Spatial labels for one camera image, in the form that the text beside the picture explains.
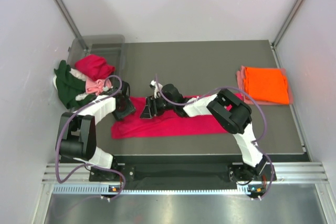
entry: fabric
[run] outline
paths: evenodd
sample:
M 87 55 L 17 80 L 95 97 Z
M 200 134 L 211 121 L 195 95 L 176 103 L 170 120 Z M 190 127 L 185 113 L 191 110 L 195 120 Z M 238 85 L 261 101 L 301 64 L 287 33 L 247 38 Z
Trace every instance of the fabric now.
M 80 71 L 74 68 L 70 69 L 70 74 L 72 74 L 74 77 L 76 77 L 77 79 L 81 81 L 86 81 L 87 79 L 87 76 L 85 74 L 81 73 Z
M 58 97 L 67 109 L 82 107 L 95 98 L 94 95 L 88 95 L 76 101 L 76 96 L 85 93 L 85 82 L 74 77 L 70 71 L 71 67 L 65 60 L 59 63 L 58 69 L 54 69 Z
M 114 139 L 227 133 L 212 115 L 181 118 L 169 110 L 152 119 L 141 119 L 140 115 L 146 104 L 145 98 L 131 97 L 131 101 L 137 111 L 114 123 L 111 128 Z
M 250 69 L 248 72 L 249 79 L 246 78 L 246 69 Z M 252 96 L 260 105 L 287 105 L 293 103 L 293 94 L 286 78 L 285 69 L 261 69 L 263 70 L 261 71 L 263 77 L 259 80 L 258 74 L 256 76 L 254 75 L 255 69 L 256 68 L 246 68 L 242 66 L 241 70 L 237 72 L 237 82 L 240 89 Z M 247 104 L 253 104 L 245 95 L 243 96 L 243 101 Z
M 101 92 L 103 92 L 104 88 L 104 82 L 105 80 L 97 80 L 97 81 L 92 81 L 90 78 L 86 79 L 85 83 L 85 91 L 88 94 L 95 93 L 96 95 L 99 95 Z M 111 81 L 107 80 L 106 81 L 106 87 L 110 89 L 112 87 Z
M 54 78 L 53 78 L 53 84 L 54 84 L 55 89 L 57 90 L 56 79 L 57 79 L 57 76 L 54 76 Z M 75 97 L 75 100 L 76 100 L 76 101 L 84 100 L 88 95 L 89 95 L 89 94 L 87 94 L 86 92 L 83 93 L 83 94 L 79 94 L 79 95 L 77 95 L 77 96 Z
M 114 66 L 108 65 L 103 57 L 97 55 L 84 57 L 75 63 L 75 67 L 93 81 L 105 80 L 116 69 Z

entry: metal frame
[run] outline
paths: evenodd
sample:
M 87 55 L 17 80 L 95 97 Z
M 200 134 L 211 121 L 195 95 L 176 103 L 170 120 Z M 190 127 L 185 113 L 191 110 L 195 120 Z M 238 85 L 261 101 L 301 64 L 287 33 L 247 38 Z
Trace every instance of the metal frame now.
M 292 23 L 293 19 L 295 18 L 296 14 L 298 13 L 299 9 L 301 8 L 303 2 L 305 0 L 296 0 L 295 4 L 293 5 L 291 11 L 289 12 L 288 16 L 286 17 L 283 25 L 280 28 L 280 31 L 278 32 L 277 36 L 275 37 L 272 45 L 277 48 L 279 45 L 281 39 L 283 38 L 285 32 L 287 31 L 288 27 Z
M 68 174 L 78 164 L 60 164 L 60 174 Z M 294 162 L 274 163 L 278 184 L 315 184 L 321 200 L 322 208 L 328 223 L 336 220 L 335 203 L 322 163 Z M 55 194 L 91 194 L 99 195 L 106 192 L 108 185 L 118 185 L 117 182 L 90 182 L 90 172 L 85 168 L 78 169 L 64 184 L 58 184 L 55 175 L 55 164 L 48 164 L 43 176 L 39 204 L 35 210 L 32 223 L 44 223 L 51 195 Z M 247 187 L 237 186 L 236 189 L 223 190 L 125 190 L 122 195 L 243 195 L 247 194 Z
M 86 45 L 85 41 L 82 38 L 82 35 L 80 34 L 74 20 L 72 19 L 68 9 L 66 8 L 63 0 L 54 0 L 57 7 L 59 8 L 60 12 L 62 13 L 65 21 L 68 23 L 71 31 L 73 32 L 74 36 L 79 39 L 79 43 L 82 46 L 83 49 L 88 49 L 88 46 Z
M 87 50 L 88 46 L 82 38 L 82 35 L 79 32 L 74 20 L 72 19 L 69 11 L 67 10 L 63 0 L 54 0 L 60 9 L 64 19 L 72 30 L 74 36 L 79 39 L 81 47 L 83 50 Z M 288 27 L 292 23 L 293 19 L 297 15 L 299 9 L 301 8 L 304 0 L 296 0 L 293 5 L 290 13 L 288 14 L 286 20 L 284 21 L 280 31 L 278 32 L 275 40 L 271 43 L 271 48 L 275 56 L 275 60 L 278 67 L 281 67 L 281 61 L 277 54 L 277 46 L 281 42 L 284 34 L 286 33 Z M 306 136 L 301 127 L 301 122 L 298 117 L 295 106 L 290 106 L 292 115 L 294 118 L 295 125 L 297 127 L 299 137 L 305 150 L 307 148 L 308 155 L 311 155 L 309 150 L 309 146 L 307 145 Z M 304 162 L 304 163 L 274 163 L 276 174 L 278 180 L 274 182 L 275 185 L 286 183 L 286 184 L 315 184 L 318 196 L 321 201 L 321 205 L 326 216 L 328 223 L 336 223 L 336 203 L 333 193 L 331 191 L 328 178 L 325 174 L 322 163 L 318 162 Z M 60 173 L 67 174 L 70 170 L 72 170 L 76 164 L 61 164 Z M 66 184 L 58 185 L 55 179 L 55 165 L 50 164 L 46 167 L 46 172 L 43 177 L 39 201 L 35 210 L 34 219 L 32 223 L 40 224 L 45 222 L 47 210 L 49 207 L 49 203 L 51 200 L 51 195 L 53 192 L 58 191 L 57 193 L 62 193 L 62 187 L 70 188 L 71 186 L 74 188 L 75 185 L 79 186 L 83 190 L 86 190 L 87 193 L 90 192 L 90 188 L 99 188 L 104 187 L 104 183 L 99 182 L 89 182 L 89 172 L 84 168 L 79 169 L 77 172 L 73 174 L 73 176 L 67 181 Z M 243 194 L 245 193 L 244 188 L 237 188 L 236 190 L 228 189 L 228 190 L 152 190 L 152 191 L 143 191 L 143 190 L 125 190 L 122 194 Z

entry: transparent plastic bin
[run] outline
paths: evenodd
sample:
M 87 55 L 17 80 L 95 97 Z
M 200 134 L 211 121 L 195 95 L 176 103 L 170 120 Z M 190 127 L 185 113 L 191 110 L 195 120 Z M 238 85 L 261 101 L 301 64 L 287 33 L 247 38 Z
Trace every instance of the transparent plastic bin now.
M 73 40 L 67 61 L 71 67 L 74 68 L 78 60 L 88 55 L 98 55 L 104 57 L 109 65 L 115 66 L 114 74 L 122 78 L 122 72 L 125 68 L 124 36 L 94 35 L 83 36 L 82 39 L 88 48 L 83 48 L 78 38 Z

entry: robotic arm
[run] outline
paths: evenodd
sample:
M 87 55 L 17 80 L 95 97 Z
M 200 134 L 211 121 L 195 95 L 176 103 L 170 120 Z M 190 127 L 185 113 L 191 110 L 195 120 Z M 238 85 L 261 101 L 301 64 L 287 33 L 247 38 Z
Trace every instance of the robotic arm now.
M 66 131 L 62 136 L 59 154 L 102 168 L 115 169 L 118 165 L 116 159 L 97 147 L 96 125 L 110 113 L 118 121 L 135 112 L 135 107 L 127 95 L 128 90 L 128 83 L 123 81 L 121 92 L 115 97 L 97 102 L 79 112 L 66 127 Z M 114 92 L 115 89 L 105 92 L 104 95 L 98 96 L 95 101 L 103 99 Z M 57 138 L 72 115 L 73 113 L 71 112 L 65 112 L 61 116 Z
M 172 84 L 160 85 L 164 96 L 176 103 L 189 103 L 185 106 L 175 106 L 168 103 L 158 92 L 155 81 L 150 87 L 154 89 L 154 95 L 146 98 L 146 107 L 141 118 L 151 119 L 160 116 L 166 110 L 174 110 L 178 116 L 194 117 L 199 115 L 212 115 L 218 123 L 233 135 L 242 152 L 243 168 L 232 169 L 232 180 L 253 180 L 260 176 L 266 166 L 266 157 L 257 149 L 256 139 L 253 133 L 251 108 L 235 96 L 228 89 L 220 90 L 217 94 L 198 100 L 198 98 L 184 98 Z

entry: gray tabletop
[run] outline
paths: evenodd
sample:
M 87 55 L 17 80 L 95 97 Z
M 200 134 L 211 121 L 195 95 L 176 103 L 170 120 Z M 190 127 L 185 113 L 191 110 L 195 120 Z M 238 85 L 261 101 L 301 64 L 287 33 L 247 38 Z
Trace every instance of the gray tabletop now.
M 172 83 L 184 95 L 199 95 L 220 86 L 237 86 L 236 71 L 241 65 L 276 67 L 267 40 L 160 42 L 126 45 L 123 79 L 131 95 L 152 95 L 149 83 L 156 73 L 162 84 Z M 261 148 L 270 154 L 302 154 L 303 150 L 288 106 L 262 106 L 268 122 Z M 259 136 L 263 123 L 252 106 L 254 132 Z M 176 137 L 138 137 L 113 140 L 112 116 L 97 125 L 98 146 L 113 154 L 240 154 L 230 134 Z

